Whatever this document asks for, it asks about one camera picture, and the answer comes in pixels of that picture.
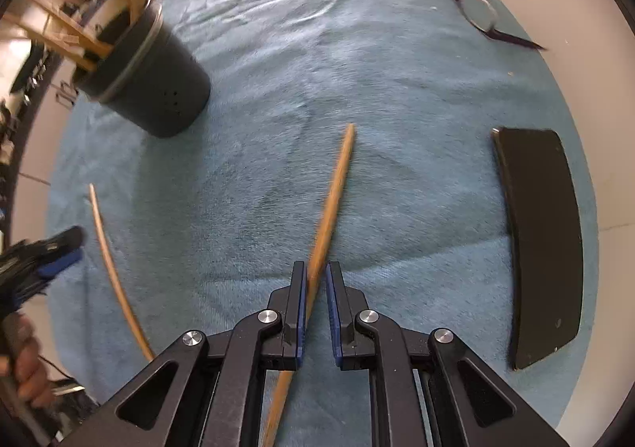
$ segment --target silver bolt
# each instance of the silver bolt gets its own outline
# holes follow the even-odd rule
[[[258,313],[258,320],[263,323],[271,323],[277,320],[277,313],[272,309],[265,309]]]
[[[377,311],[373,311],[372,309],[365,309],[360,313],[360,320],[365,323],[375,323],[379,320],[379,314],[377,314]]]
[[[188,347],[198,345],[202,341],[202,334],[198,331],[188,331],[183,335],[183,343]]]
[[[454,339],[454,335],[448,329],[437,329],[434,332],[434,339],[439,343],[450,343]]]

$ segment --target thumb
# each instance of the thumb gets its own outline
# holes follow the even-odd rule
[[[0,355],[0,376],[4,377],[9,374],[9,358]]]

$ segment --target glasses lens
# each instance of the glasses lens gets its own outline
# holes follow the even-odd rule
[[[473,26],[482,32],[489,32],[496,26],[498,14],[487,0],[459,0],[461,11]]]

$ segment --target human hand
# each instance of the human hand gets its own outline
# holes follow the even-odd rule
[[[22,348],[15,361],[15,380],[18,383],[18,397],[30,401],[34,408],[43,408],[53,402],[53,390],[40,360],[40,344],[33,336],[33,324],[26,316],[20,316],[18,338]],[[9,375],[10,362],[0,355],[0,376]]]

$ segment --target black rectangular object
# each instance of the black rectangular object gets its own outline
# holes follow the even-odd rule
[[[580,215],[553,130],[492,131],[512,234],[510,360],[525,368],[575,338],[582,312]]]

